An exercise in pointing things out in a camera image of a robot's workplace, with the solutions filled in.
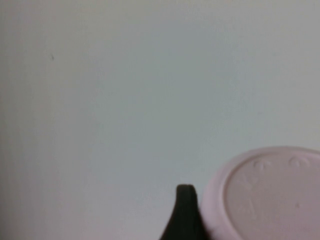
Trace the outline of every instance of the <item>white background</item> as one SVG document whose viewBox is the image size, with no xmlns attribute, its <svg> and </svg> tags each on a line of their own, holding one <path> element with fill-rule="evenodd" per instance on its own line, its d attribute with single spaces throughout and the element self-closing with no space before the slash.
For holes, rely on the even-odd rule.
<svg viewBox="0 0 320 240">
<path fill-rule="evenodd" d="M 320 3 L 0 0 L 0 238 L 158 239 L 175 187 L 320 149 Z"/>
</svg>

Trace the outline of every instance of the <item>wall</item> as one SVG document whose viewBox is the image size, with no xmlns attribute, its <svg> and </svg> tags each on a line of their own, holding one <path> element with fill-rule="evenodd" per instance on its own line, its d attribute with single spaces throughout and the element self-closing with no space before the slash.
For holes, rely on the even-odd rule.
<svg viewBox="0 0 320 240">
<path fill-rule="evenodd" d="M 0 233 L 157 239 L 175 187 L 320 149 L 317 1 L 0 0 Z"/>
</svg>

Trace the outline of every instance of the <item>pink plastic lid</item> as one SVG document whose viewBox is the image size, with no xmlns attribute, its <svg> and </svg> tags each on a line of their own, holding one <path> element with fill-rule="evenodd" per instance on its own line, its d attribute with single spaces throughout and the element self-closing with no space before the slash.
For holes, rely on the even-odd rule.
<svg viewBox="0 0 320 240">
<path fill-rule="evenodd" d="M 320 240 L 320 152 L 239 155 L 210 181 L 200 211 L 214 240 Z"/>
</svg>

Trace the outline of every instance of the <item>black pointed tip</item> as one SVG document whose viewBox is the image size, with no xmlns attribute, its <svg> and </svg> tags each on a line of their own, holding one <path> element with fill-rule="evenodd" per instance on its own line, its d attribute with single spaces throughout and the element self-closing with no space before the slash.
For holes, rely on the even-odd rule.
<svg viewBox="0 0 320 240">
<path fill-rule="evenodd" d="M 181 184 L 176 187 L 172 215 L 160 240 L 209 240 L 193 185 Z"/>
</svg>

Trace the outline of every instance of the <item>pink lid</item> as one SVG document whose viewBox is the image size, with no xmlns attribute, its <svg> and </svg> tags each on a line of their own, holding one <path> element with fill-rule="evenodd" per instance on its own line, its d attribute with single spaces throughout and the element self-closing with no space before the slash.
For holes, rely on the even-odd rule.
<svg viewBox="0 0 320 240">
<path fill-rule="evenodd" d="M 210 181 L 200 211 L 214 240 L 319 240 L 320 152 L 269 147 L 237 156 Z"/>
</svg>

